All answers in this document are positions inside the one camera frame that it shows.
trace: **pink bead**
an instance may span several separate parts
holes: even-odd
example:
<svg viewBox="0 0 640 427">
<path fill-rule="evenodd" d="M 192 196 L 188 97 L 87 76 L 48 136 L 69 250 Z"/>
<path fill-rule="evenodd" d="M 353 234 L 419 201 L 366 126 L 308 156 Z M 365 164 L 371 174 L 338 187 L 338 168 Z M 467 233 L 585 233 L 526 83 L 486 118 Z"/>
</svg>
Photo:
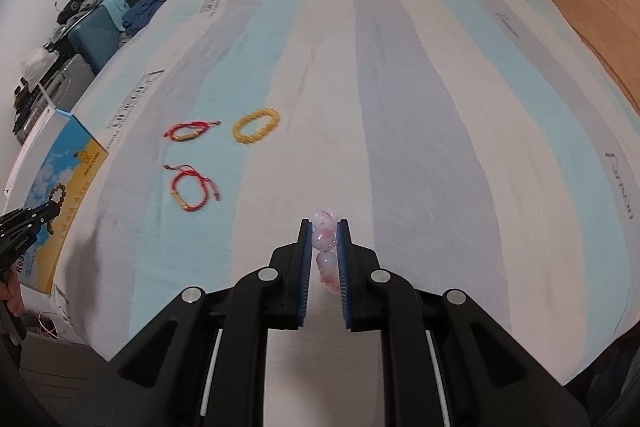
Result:
<svg viewBox="0 0 640 427">
<path fill-rule="evenodd" d="M 320 282 L 331 291 L 340 291 L 340 277 L 338 276 L 338 258 L 335 252 L 318 252 L 316 264 L 320 272 Z"/>
<path fill-rule="evenodd" d="M 311 235 L 311 245 L 321 252 L 335 248 L 335 233 L 331 229 L 315 229 Z"/>
<path fill-rule="evenodd" d="M 311 219 L 311 223 L 313 224 L 315 229 L 330 229 L 333 230 L 335 227 L 335 219 L 332 215 L 331 211 L 321 210 L 320 212 L 316 212 L 314 217 Z"/>
</svg>

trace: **gray stripe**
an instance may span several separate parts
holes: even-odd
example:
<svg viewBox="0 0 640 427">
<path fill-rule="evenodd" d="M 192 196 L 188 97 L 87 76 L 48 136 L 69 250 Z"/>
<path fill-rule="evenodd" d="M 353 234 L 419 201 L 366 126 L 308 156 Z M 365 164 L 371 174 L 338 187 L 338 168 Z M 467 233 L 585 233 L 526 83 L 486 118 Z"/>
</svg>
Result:
<svg viewBox="0 0 640 427">
<path fill-rule="evenodd" d="M 81 316 L 82 329 L 99 339 L 92 345 L 110 350 L 113 356 L 129 340 L 130 306 L 134 291 L 136 253 L 142 220 L 157 172 L 170 143 L 162 133 L 183 118 L 196 100 L 212 68 L 241 36 L 263 0 L 229 0 L 225 12 L 178 61 L 148 100 L 143 114 L 122 139 L 98 200 L 98 227 L 91 252 L 83 253 L 79 273 L 79 295 L 91 296 L 95 289 L 96 263 L 103 281 L 101 322 L 95 328 L 95 307 Z"/>
<path fill-rule="evenodd" d="M 504 0 L 477 1 L 518 47 L 522 55 L 545 77 L 590 138 L 611 184 L 632 272 L 640 273 L 640 227 L 636 223 L 637 218 L 632 217 L 633 210 L 640 205 L 640 192 L 631 165 L 616 135 L 574 78 Z M 627 309 L 630 307 L 637 310 L 638 306 L 640 287 L 636 285 L 630 289 Z"/>
<path fill-rule="evenodd" d="M 466 128 L 399 0 L 354 0 L 376 251 L 434 293 L 468 292 L 505 327 L 492 194 Z"/>
</svg>

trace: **striped bedsheet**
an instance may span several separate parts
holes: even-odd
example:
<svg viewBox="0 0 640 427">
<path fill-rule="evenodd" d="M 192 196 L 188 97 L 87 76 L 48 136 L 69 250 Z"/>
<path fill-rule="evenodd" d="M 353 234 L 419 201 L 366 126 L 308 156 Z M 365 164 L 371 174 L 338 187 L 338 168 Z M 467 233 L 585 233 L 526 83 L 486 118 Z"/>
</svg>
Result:
<svg viewBox="0 0 640 427">
<path fill-rule="evenodd" d="M 260 107 L 279 127 L 235 142 Z M 77 115 L 110 157 L 52 299 L 107 358 L 325 207 L 416 287 L 464 289 L 563 383 L 639 320 L 640 120 L 550 0 L 169 0 Z M 162 138 L 189 120 L 222 126 Z M 222 201 L 180 210 L 162 165 L 182 163 Z M 314 273 L 306 327 L 270 335 L 266 425 L 380 416 L 378 338 L 346 333 L 339 301 Z"/>
</svg>

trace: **blue stripe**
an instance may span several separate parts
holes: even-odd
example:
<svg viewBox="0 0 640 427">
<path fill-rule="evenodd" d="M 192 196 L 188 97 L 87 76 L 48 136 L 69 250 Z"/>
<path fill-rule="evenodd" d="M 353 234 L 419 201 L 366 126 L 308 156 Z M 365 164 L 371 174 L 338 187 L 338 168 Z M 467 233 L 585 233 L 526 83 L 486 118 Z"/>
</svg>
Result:
<svg viewBox="0 0 640 427">
<path fill-rule="evenodd" d="M 563 20 L 562 14 L 559 11 L 553 10 L 544 0 L 525 1 L 556 30 L 558 36 L 564 42 L 574 49 L 578 58 L 587 65 L 596 80 L 601 86 L 604 86 L 605 90 L 609 93 L 611 102 L 614 103 L 621 114 L 626 116 L 631 127 L 640 135 L 640 116 L 638 116 L 636 110 L 626 99 L 622 91 L 620 91 L 616 83 L 604 72 L 598 58 L 587 48 L 584 42 L 580 40 L 580 37 L 569 28 L 568 23 Z"/>
<path fill-rule="evenodd" d="M 580 123 L 476 0 L 443 1 L 500 71 L 554 151 L 582 232 L 589 299 L 584 357 L 593 360 L 613 339 L 631 283 L 625 237 L 606 174 Z"/>
<path fill-rule="evenodd" d="M 233 284 L 229 280 L 231 241 L 244 163 L 251 147 L 268 145 L 236 142 L 231 126 L 242 115 L 264 106 L 271 77 L 302 2 L 264 0 L 240 38 L 207 75 L 193 109 L 185 115 L 186 121 L 221 120 L 222 126 L 210 129 L 206 138 L 172 144 L 165 163 L 191 164 L 216 182 L 222 201 L 212 200 L 204 210 L 193 213 L 180 210 L 167 191 L 155 194 L 154 201 L 149 202 L 142 243 L 161 245 L 162 253 L 143 248 L 138 254 L 138 264 L 144 264 L 145 270 L 136 272 L 130 333 L 136 333 L 148 321 L 150 312 L 157 312 L 159 302 L 168 302 L 186 286 L 213 291 Z M 174 174 L 166 171 L 162 188 Z M 202 197 L 194 178 L 187 178 L 179 188 L 187 201 L 196 202 Z M 162 220 L 171 220 L 172 226 L 158 227 Z M 252 233 L 251 223 L 244 223 L 242 228 L 244 233 Z M 165 253 L 173 253 L 174 259 L 168 259 Z"/>
<path fill-rule="evenodd" d="M 204 0 L 169 0 L 162 7 L 162 23 L 153 28 L 153 32 L 144 34 L 144 39 L 136 38 L 135 49 L 125 47 L 118 52 L 120 60 L 126 60 L 117 65 L 120 74 L 108 80 L 108 85 L 101 86 L 101 76 L 98 77 L 98 85 L 95 86 L 100 91 L 100 97 L 94 97 L 94 103 L 79 102 L 74 113 L 78 120 L 92 134 L 96 135 L 102 131 L 113 117 L 115 111 L 122 101 L 127 97 L 129 91 L 136 85 L 140 77 L 150 71 L 147 64 L 158 52 L 160 46 L 168 41 L 178 28 L 189 21 L 200 9 Z M 104 72 L 108 74 L 108 69 L 112 64 L 105 65 Z"/>
</svg>

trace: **wooden bead bracelet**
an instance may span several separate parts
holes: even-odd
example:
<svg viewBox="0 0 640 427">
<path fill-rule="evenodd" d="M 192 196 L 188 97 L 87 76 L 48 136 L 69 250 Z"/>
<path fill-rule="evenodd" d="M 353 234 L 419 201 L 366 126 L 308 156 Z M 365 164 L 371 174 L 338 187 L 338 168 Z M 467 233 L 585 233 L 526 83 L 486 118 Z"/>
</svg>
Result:
<svg viewBox="0 0 640 427">
<path fill-rule="evenodd" d="M 58 192 L 59 190 L 61 190 L 60 192 L 60 199 L 58 201 L 53 201 L 53 195 Z M 62 203 L 65 202 L 65 198 L 66 198 L 66 187 L 65 185 L 63 185 L 62 183 L 58 183 L 56 184 L 55 187 L 53 187 L 50 191 L 49 191 L 49 198 L 47 198 L 47 201 L 53 201 L 54 203 L 57 203 L 57 205 L 62 208 Z M 47 232 L 50 233 L 50 235 L 53 235 L 53 227 L 51 226 L 51 222 L 48 221 L 47 222 Z"/>
<path fill-rule="evenodd" d="M 216 121 L 213 121 L 213 122 L 205 122 L 205 121 L 196 120 L 196 121 L 193 121 L 193 122 L 177 123 L 176 125 L 172 126 L 162 136 L 168 137 L 168 138 L 170 138 L 171 140 L 173 140 L 175 142 L 184 142 L 184 141 L 187 141 L 187 140 L 193 140 L 194 138 L 197 138 L 201 134 L 207 132 L 209 127 L 214 127 L 214 126 L 217 126 L 217 125 L 220 125 L 220 121 L 219 120 L 216 120 Z M 187 133 L 187 134 L 180 134 L 180 135 L 175 134 L 176 131 L 178 131 L 180 129 L 184 129 L 185 127 L 189 128 L 189 129 L 196 129 L 196 131 L 190 132 L 190 133 Z"/>
<path fill-rule="evenodd" d="M 171 191 L 172 198 L 174 198 L 176 203 L 178 203 L 184 211 L 195 212 L 196 210 L 200 210 L 203 206 L 205 206 L 207 204 L 207 201 L 209 201 L 209 188 L 211 188 L 213 197 L 216 198 L 216 201 L 220 201 L 220 192 L 218 191 L 218 186 L 213 182 L 213 180 L 204 177 L 190 165 L 183 164 L 178 165 L 177 167 L 165 165 L 164 168 L 169 169 L 170 171 L 180 171 L 174 176 L 174 179 L 171 180 L 169 190 Z M 198 179 L 200 188 L 202 189 L 203 193 L 200 203 L 191 205 L 184 201 L 184 198 L 181 197 L 181 195 L 178 193 L 178 182 L 185 176 L 195 176 Z"/>
<path fill-rule="evenodd" d="M 271 118 L 270 121 L 265 124 L 265 126 L 258 129 L 258 131 L 253 134 L 242 134 L 240 130 L 242 127 L 247 125 L 249 122 L 254 120 L 258 120 L 258 118 L 262 116 L 268 116 Z M 245 116 L 243 116 L 240 120 L 238 120 L 232 129 L 232 133 L 236 141 L 240 143 L 254 143 L 260 141 L 262 138 L 267 136 L 271 131 L 273 131 L 278 124 L 280 123 L 280 115 L 275 109 L 271 109 L 269 107 L 264 107 L 262 109 L 258 109 L 257 111 L 253 111 Z"/>
</svg>

